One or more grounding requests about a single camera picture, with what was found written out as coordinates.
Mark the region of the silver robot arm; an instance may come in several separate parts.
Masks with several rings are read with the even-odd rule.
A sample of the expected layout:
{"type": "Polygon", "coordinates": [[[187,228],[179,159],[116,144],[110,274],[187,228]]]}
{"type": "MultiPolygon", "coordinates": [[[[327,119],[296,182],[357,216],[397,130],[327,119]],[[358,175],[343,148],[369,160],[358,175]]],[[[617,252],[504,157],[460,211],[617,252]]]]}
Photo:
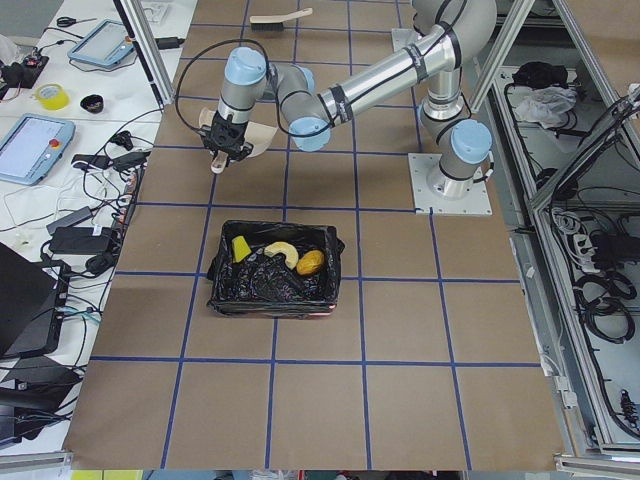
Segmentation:
{"type": "Polygon", "coordinates": [[[279,129],[300,150],[320,150],[333,128],[373,106],[427,80],[458,76],[497,20],[493,1],[415,1],[412,7],[417,40],[323,91],[316,91],[310,70],[273,63],[258,42],[235,40],[217,108],[197,130],[212,155],[212,172],[256,155],[246,131],[258,100],[273,98],[279,129]]]}

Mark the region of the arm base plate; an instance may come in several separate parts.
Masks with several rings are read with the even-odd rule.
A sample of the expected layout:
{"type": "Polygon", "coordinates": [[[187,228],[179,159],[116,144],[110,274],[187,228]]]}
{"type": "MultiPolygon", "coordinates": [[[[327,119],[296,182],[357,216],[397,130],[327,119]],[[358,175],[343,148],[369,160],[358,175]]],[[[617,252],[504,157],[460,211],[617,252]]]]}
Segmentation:
{"type": "Polygon", "coordinates": [[[416,47],[416,44],[419,43],[423,37],[424,35],[422,33],[414,29],[394,28],[391,30],[393,52],[404,51],[409,55],[423,57],[424,53],[422,50],[416,47]]]}
{"type": "Polygon", "coordinates": [[[414,212],[422,215],[487,217],[493,214],[484,172],[453,180],[440,169],[441,154],[409,153],[414,212]]]}

